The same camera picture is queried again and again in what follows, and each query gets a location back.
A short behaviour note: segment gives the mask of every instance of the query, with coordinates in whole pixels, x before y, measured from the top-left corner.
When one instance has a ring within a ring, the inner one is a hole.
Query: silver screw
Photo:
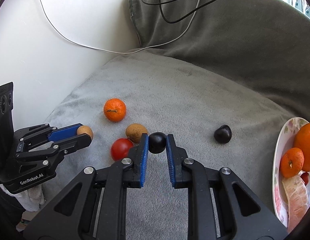
[[[222,173],[228,175],[228,174],[231,173],[231,169],[229,169],[229,168],[227,168],[227,167],[223,167],[223,168],[222,168]]]
[[[131,159],[130,158],[122,159],[122,164],[125,164],[125,165],[131,164]]]
[[[186,159],[184,159],[184,163],[186,163],[186,164],[193,164],[194,160],[192,158],[186,158]]]
[[[86,167],[86,168],[84,169],[84,173],[85,173],[85,174],[92,174],[93,171],[94,171],[94,168],[93,168],[93,167]]]

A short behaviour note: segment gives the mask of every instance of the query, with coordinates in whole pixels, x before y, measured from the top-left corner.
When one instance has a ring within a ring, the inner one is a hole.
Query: gray cloth covered surface
[[[165,4],[164,15],[177,20],[196,3]],[[130,0],[130,12],[142,47],[178,37],[191,18],[168,24],[158,6],[141,0]],[[183,37],[160,48],[152,52],[227,77],[310,122],[310,19],[282,0],[217,0],[197,11]]]
[[[113,123],[103,114],[120,98],[127,115]],[[272,210],[271,173],[278,133],[293,115],[264,96],[220,75],[177,59],[140,52],[118,56],[77,87],[49,116],[58,127],[81,122],[94,132],[90,147],[67,155],[57,176],[44,183],[50,200],[83,168],[110,166],[112,143],[132,123],[150,133],[173,133],[178,146],[204,166],[230,167]],[[228,144],[213,133],[228,124]],[[187,238],[187,191],[174,190],[165,152],[150,154],[144,188],[127,193],[127,239]]]

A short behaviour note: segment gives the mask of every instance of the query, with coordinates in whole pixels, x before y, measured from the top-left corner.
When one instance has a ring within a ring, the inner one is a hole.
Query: plate
[[[286,227],[288,226],[288,205],[287,197],[282,184],[283,176],[279,172],[279,163],[284,153],[293,147],[295,135],[299,129],[307,123],[308,121],[301,117],[293,117],[289,119],[280,131],[276,143],[272,175],[273,205],[275,215]],[[308,206],[310,206],[310,181],[306,188],[308,193]]]

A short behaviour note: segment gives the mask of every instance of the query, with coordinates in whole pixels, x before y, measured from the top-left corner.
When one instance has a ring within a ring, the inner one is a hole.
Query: grapefruit slice
[[[283,187],[288,199],[288,232],[301,221],[307,211],[308,195],[304,181],[299,176],[283,178]]]

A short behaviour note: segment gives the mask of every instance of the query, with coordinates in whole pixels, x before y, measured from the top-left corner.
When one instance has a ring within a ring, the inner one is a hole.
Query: white cloth
[[[40,205],[43,205],[45,203],[45,198],[42,193],[42,184],[32,187],[18,194],[10,193],[3,184],[0,184],[0,187],[9,196],[15,197],[27,211],[38,211],[40,209]]]

